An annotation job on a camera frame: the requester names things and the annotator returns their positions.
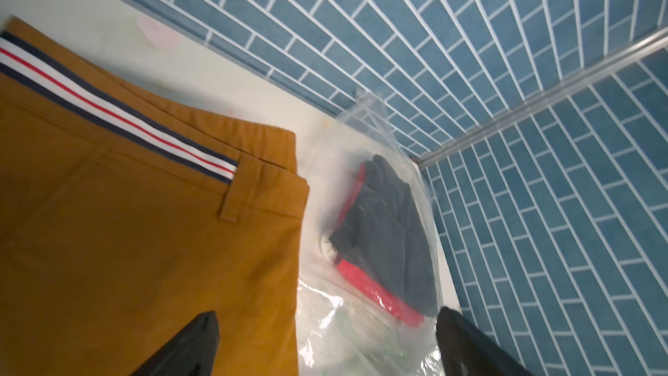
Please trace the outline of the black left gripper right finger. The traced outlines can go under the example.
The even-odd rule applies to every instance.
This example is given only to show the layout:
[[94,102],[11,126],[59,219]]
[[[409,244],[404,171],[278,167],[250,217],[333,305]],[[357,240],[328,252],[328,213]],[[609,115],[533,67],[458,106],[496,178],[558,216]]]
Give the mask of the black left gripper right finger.
[[446,306],[438,314],[436,338],[446,375],[531,375],[460,312]]

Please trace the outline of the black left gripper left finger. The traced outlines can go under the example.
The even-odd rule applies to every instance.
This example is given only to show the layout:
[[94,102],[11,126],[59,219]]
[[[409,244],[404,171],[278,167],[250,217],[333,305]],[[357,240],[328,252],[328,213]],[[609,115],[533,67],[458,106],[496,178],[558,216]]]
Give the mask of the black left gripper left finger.
[[132,376],[212,375],[218,343],[216,313],[200,313],[138,367]]

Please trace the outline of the brown garment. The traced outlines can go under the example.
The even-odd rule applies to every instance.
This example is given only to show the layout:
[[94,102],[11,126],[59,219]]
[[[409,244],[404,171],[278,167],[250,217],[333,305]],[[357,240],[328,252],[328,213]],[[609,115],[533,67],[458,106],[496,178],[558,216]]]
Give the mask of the brown garment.
[[293,132],[1,31],[1,372],[129,375],[201,313],[216,375],[295,375]]

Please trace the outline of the clear plastic vacuum bag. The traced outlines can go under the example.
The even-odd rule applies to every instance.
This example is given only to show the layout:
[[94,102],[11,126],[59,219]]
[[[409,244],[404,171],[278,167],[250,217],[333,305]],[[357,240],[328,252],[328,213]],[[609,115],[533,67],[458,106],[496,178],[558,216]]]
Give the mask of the clear plastic vacuum bag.
[[389,106],[358,91],[318,134],[297,283],[302,375],[443,375],[448,296],[434,195],[402,150]]

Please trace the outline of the black garment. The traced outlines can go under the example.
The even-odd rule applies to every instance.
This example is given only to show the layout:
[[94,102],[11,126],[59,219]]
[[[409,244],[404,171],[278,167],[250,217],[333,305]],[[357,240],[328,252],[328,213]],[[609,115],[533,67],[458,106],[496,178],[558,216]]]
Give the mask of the black garment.
[[379,155],[363,162],[366,179],[332,243],[344,260],[424,318],[438,314],[436,275],[412,189]]

